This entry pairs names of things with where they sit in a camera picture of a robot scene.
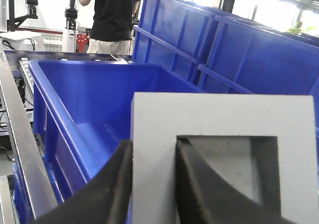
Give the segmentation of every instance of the khaki pants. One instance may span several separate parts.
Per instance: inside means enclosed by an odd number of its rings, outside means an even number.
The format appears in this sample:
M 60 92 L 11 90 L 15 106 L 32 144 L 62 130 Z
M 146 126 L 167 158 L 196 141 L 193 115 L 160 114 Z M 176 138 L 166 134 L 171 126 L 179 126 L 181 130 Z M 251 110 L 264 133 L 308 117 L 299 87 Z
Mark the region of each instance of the khaki pants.
M 128 55 L 130 40 L 127 41 L 99 41 L 90 39 L 90 46 L 87 53 L 100 53 L 112 55 Z

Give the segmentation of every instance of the blue plastic crate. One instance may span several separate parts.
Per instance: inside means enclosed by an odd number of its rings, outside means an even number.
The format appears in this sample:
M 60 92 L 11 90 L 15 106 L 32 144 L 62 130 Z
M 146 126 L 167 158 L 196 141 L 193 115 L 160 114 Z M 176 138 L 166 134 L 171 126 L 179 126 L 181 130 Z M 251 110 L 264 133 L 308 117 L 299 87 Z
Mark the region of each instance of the blue plastic crate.
M 181 0 L 144 0 L 133 60 L 170 69 L 197 83 L 218 23 L 216 14 Z
M 61 200 L 82 188 L 130 138 L 134 92 L 203 92 L 155 65 L 30 61 L 34 132 Z
M 199 87 L 209 93 L 312 95 L 319 137 L 319 48 L 217 16 Z
M 14 176 L 14 193 L 13 200 L 17 210 L 19 223 L 29 223 L 34 217 L 31 209 L 30 201 L 26 195 L 26 186 L 23 180 L 23 175 L 19 161 L 13 165 L 13 176 Z

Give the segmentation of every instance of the white device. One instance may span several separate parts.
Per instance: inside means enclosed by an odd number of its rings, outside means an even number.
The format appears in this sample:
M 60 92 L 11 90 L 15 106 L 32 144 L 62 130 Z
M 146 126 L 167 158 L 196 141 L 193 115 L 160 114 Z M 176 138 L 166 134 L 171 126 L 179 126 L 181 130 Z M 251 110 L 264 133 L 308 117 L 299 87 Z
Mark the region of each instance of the white device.
M 10 31 L 0 33 L 0 48 L 26 51 L 45 51 L 40 33 L 32 31 Z

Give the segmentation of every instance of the metal rail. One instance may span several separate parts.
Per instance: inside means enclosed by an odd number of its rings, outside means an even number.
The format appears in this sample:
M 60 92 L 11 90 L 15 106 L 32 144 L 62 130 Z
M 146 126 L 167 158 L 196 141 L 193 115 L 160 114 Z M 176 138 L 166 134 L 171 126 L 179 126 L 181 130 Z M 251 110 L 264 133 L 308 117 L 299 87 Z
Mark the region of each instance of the metal rail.
M 14 224 L 15 217 L 11 202 L 10 186 L 7 176 L 0 176 L 0 209 L 3 224 Z
M 12 150 L 20 163 L 26 194 L 37 219 L 56 207 L 57 200 L 4 51 L 0 51 L 0 98 L 6 110 Z

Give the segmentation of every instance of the green plant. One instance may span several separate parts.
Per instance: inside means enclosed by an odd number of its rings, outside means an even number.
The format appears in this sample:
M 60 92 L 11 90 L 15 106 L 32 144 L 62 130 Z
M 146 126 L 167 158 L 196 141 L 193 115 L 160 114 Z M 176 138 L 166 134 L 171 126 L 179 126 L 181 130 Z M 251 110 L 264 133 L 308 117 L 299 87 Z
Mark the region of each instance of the green plant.
M 316 27 L 309 26 L 306 29 L 303 29 L 303 22 L 299 21 L 299 22 L 296 22 L 296 24 L 292 28 L 290 28 L 288 30 L 288 32 L 293 34 L 293 35 L 300 36 L 302 33 L 306 33 L 306 32 L 311 31 L 313 29 L 316 29 Z

